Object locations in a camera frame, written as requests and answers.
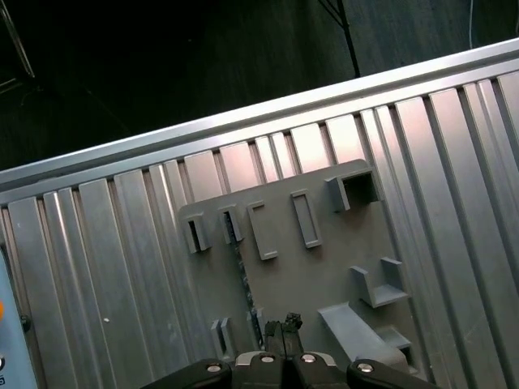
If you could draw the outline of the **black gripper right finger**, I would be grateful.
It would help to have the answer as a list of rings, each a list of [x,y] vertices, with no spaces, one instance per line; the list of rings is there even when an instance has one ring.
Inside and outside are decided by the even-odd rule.
[[[436,388],[411,374],[393,369],[381,362],[360,359],[341,370],[328,354],[307,352],[302,346],[299,314],[285,318],[285,359],[288,372],[286,388]]]

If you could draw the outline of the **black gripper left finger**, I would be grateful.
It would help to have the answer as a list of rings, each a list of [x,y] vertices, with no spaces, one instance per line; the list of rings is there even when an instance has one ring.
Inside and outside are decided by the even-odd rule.
[[[263,351],[240,354],[235,363],[203,359],[146,388],[281,388],[285,345],[281,322],[265,325]]]

